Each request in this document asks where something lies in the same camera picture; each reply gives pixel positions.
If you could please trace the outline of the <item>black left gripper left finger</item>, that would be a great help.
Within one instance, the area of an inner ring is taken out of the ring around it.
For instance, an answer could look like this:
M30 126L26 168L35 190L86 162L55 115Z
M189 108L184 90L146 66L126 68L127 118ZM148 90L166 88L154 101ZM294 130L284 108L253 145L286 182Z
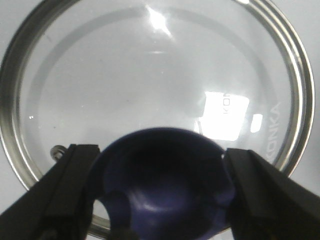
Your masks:
M2 240L84 240L93 216L86 183L100 149L72 144L55 165L0 215Z

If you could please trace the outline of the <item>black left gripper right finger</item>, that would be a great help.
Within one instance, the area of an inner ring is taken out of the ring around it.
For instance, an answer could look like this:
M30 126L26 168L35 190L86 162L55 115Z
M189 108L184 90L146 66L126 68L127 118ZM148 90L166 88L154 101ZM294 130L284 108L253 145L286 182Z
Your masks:
M236 240L318 240L320 198L252 150L229 148L235 187L228 220Z

